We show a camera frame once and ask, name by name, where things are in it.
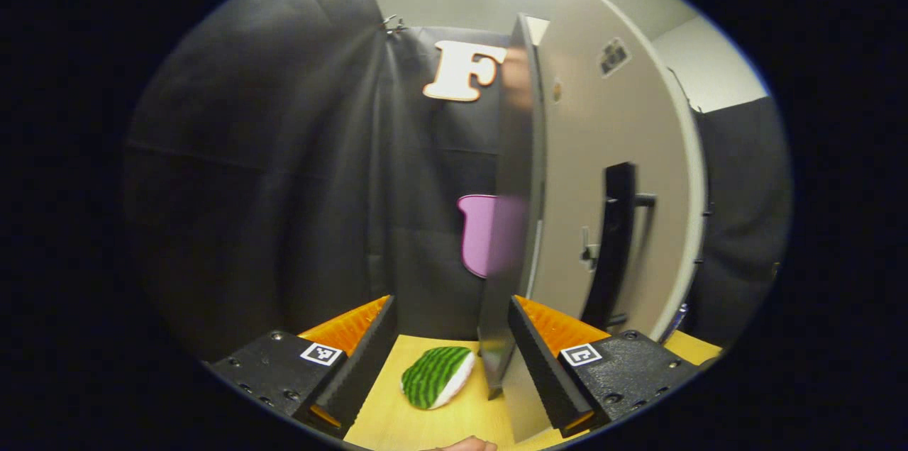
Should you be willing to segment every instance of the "black door handle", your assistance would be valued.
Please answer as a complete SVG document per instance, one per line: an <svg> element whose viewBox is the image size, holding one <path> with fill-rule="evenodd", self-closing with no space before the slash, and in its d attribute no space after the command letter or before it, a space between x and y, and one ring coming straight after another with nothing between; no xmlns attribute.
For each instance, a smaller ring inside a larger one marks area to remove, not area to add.
<svg viewBox="0 0 908 451"><path fill-rule="evenodd" d="M636 166L624 162L604 169L604 203L599 257L581 321L605 329L612 318L627 268L633 237L633 210L655 206L655 194L636 192Z"/></svg>

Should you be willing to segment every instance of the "human hand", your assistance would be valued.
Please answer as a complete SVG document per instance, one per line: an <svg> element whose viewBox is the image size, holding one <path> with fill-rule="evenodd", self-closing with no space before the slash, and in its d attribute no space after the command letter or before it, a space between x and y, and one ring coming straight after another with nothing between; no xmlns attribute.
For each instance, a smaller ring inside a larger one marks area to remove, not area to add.
<svg viewBox="0 0 908 451"><path fill-rule="evenodd" d="M457 442L457 444L452 444L448 447L436 447L435 451L497 451L497 448L499 447L492 444L492 442L486 442L476 438L476 435L471 435Z"/></svg>

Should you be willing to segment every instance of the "black cloth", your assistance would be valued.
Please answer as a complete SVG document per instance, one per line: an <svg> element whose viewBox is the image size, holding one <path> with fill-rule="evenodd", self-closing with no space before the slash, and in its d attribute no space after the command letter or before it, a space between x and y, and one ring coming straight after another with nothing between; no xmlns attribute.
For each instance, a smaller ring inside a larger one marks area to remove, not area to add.
<svg viewBox="0 0 908 451"><path fill-rule="evenodd" d="M790 157L769 96L694 117L713 214L681 329L728 347L765 299L785 254L793 197Z"/></svg>
<svg viewBox="0 0 908 451"><path fill-rule="evenodd" d="M219 360L388 293L400 332L476 339L456 205L494 193L499 82L423 96L438 40L508 38L389 36L375 0L230 0L163 63L124 194L143 285L188 350Z"/></svg>

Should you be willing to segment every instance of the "white wall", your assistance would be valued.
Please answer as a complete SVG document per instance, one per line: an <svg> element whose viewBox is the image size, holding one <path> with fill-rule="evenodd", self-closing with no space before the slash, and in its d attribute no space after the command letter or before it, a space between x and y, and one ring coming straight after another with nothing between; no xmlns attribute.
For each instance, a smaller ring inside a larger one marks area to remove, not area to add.
<svg viewBox="0 0 908 451"><path fill-rule="evenodd" d="M665 66L675 71L694 108L715 111L767 96L762 80L724 34L703 17L653 40Z"/></svg>

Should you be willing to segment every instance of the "door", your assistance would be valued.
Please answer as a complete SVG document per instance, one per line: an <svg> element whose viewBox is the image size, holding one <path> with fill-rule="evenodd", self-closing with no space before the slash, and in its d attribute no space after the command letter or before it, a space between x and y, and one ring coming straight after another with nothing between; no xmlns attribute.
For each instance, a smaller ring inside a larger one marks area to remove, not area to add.
<svg viewBox="0 0 908 451"><path fill-rule="evenodd" d="M658 340L681 305L700 251L706 206L704 161L693 117L640 31L607 0L559 0L538 48L545 114L544 189L531 299L580 318L594 270L580 259L582 229L599 242L603 172L631 162L637 208L615 314ZM548 418L519 350L502 388L515 440Z"/></svg>

